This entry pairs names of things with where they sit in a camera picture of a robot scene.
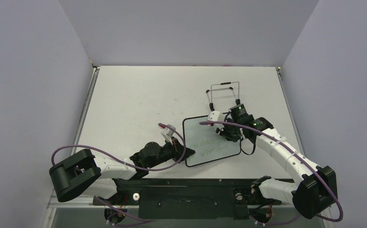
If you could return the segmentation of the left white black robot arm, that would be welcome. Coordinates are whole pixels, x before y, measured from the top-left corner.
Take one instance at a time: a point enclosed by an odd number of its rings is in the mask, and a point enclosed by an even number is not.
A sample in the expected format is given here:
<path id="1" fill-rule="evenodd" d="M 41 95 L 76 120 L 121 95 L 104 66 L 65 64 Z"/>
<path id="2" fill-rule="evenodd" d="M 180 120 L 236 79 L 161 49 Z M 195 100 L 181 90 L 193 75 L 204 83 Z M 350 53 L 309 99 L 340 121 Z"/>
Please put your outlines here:
<path id="1" fill-rule="evenodd" d="M 95 156 L 94 147 L 83 149 L 56 163 L 49 169 L 49 175 L 59 202 L 73 200 L 80 195 L 99 196 L 111 204 L 123 200 L 124 191 L 115 180 L 139 180 L 156 170 L 156 166 L 172 160 L 180 163 L 195 154 L 195 150 L 184 147 L 177 138 L 167 140 L 160 146 L 147 143 L 132 156 L 116 161 L 109 155 Z"/>

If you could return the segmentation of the black framed whiteboard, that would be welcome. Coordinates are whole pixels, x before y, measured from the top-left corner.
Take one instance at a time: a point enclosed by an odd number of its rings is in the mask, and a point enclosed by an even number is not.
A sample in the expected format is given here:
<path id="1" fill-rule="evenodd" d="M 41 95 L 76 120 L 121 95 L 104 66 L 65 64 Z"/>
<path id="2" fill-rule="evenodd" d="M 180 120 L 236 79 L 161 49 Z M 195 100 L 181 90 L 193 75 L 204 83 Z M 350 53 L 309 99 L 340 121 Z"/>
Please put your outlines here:
<path id="1" fill-rule="evenodd" d="M 200 125 L 207 116 L 185 118 L 183 134 L 186 146 L 195 151 L 195 154 L 186 159 L 187 167 L 194 167 L 209 162 L 225 159 L 240 154 L 238 142 L 226 140 L 216 131 L 217 126 Z"/>

